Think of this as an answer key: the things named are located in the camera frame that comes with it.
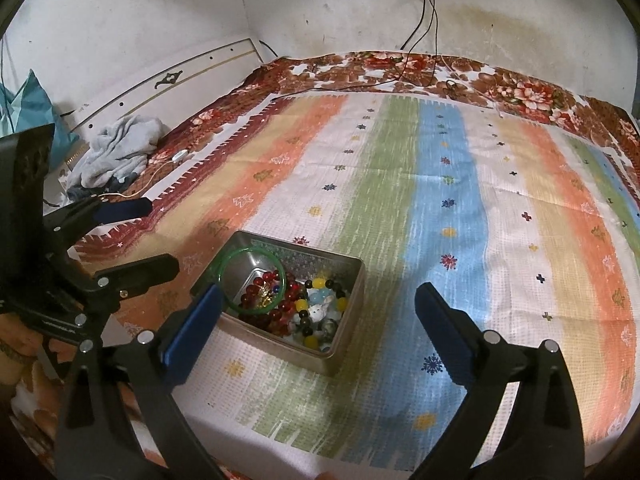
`gray towel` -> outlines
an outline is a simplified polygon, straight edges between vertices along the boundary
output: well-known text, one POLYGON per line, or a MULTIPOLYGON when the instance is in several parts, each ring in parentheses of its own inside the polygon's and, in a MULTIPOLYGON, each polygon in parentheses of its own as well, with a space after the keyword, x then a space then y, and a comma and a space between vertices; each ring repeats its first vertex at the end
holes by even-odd
POLYGON ((132 173, 142 173, 163 132, 164 127, 156 118, 126 116, 119 119, 91 139, 89 151, 73 168, 67 187, 102 187, 111 177, 123 182, 132 173))

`rectangular box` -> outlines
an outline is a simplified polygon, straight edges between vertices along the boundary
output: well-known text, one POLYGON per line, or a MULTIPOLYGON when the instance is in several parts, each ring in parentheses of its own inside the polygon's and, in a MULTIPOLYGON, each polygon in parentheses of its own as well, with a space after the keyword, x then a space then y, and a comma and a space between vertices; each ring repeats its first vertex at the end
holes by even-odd
MULTIPOLYGON (((280 337, 240 321, 231 309, 223 312, 218 326, 238 339, 295 365, 323 375, 335 374, 340 368, 364 302, 363 261, 247 231, 236 231, 193 285, 191 295, 199 295, 204 288, 216 281, 216 269, 226 254, 245 247, 260 247, 274 254, 298 280, 325 276, 340 281, 342 288, 351 293, 349 306, 340 320, 331 348, 326 352, 292 345, 280 337)), ((225 288, 230 285, 232 290, 238 290, 238 294, 250 277, 262 275, 265 270, 273 270, 268 258, 256 253, 244 254, 246 257, 238 256, 234 259, 233 268, 225 271, 225 288)))

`white wall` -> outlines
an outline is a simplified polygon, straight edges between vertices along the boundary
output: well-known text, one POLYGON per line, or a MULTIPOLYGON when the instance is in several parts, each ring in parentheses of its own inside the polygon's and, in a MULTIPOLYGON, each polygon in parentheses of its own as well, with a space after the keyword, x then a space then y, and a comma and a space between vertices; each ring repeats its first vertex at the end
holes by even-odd
MULTIPOLYGON (((295 57, 395 49, 421 0, 244 0, 250 27, 295 57)), ((533 75, 631 109, 638 50, 615 0, 436 0, 438 51, 533 75)), ((433 52, 433 35, 417 47, 433 52)))
POLYGON ((33 68, 60 112, 194 44, 247 33, 242 0, 26 0, 6 34, 4 79, 33 68))

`turquoise fabric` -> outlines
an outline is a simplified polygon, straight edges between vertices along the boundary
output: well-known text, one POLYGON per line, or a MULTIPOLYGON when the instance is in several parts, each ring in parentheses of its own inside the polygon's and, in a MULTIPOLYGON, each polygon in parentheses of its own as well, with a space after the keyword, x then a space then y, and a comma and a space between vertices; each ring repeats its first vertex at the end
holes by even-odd
POLYGON ((56 125, 49 157, 50 170, 55 169, 65 160, 71 145, 79 139, 76 134, 69 132, 66 124, 54 111, 49 96, 40 86, 33 70, 29 71, 27 81, 15 94, 0 84, 0 112, 0 137, 13 133, 9 115, 14 122, 16 133, 43 124, 56 125))

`green ring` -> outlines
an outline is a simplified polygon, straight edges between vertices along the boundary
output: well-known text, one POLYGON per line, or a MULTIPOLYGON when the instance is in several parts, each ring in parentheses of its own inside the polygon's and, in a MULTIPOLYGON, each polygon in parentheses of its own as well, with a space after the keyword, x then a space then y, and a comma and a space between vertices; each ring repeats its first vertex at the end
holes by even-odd
POLYGON ((276 294, 276 297, 273 299, 273 301, 271 301, 270 304, 268 304, 263 308, 254 308, 252 310, 247 310, 245 308, 238 307, 228 297, 228 295, 224 290, 222 290, 222 294, 224 295, 225 301, 228 304, 229 308, 231 310, 234 310, 238 314, 249 314, 250 316, 256 316, 257 314, 266 314, 268 311, 276 308, 276 306, 282 301, 282 298, 284 298, 284 291, 287 289, 287 277, 286 277, 284 267, 280 263, 280 260, 277 259, 276 256, 274 256, 274 254, 270 253, 265 249, 261 249, 258 247, 243 247, 242 249, 238 249, 230 252, 229 254, 226 254, 225 257, 220 262, 220 266, 218 267, 218 285, 220 286, 220 289, 222 289, 222 275, 224 274, 226 266, 228 266, 229 262, 239 254, 247 253, 247 252, 258 253, 258 254, 261 254, 262 256, 266 256, 268 259, 271 260, 271 263, 275 265, 276 269, 278 269, 278 272, 280 273, 280 291, 276 294))

